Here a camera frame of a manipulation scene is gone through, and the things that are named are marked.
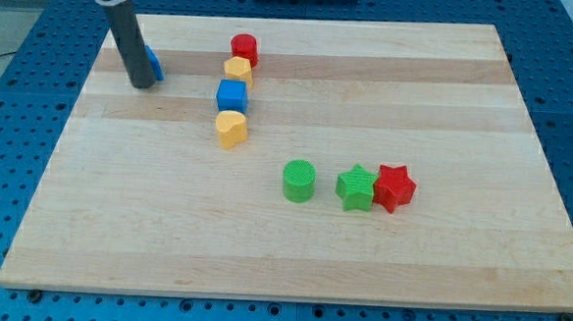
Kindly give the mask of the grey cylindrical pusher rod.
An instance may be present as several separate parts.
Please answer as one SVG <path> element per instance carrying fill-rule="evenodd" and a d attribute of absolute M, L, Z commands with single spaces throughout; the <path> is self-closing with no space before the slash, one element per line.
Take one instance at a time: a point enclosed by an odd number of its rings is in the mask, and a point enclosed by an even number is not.
<path fill-rule="evenodd" d="M 104 12 L 130 83 L 138 89 L 151 87 L 156 76 L 131 0 L 105 7 Z"/>

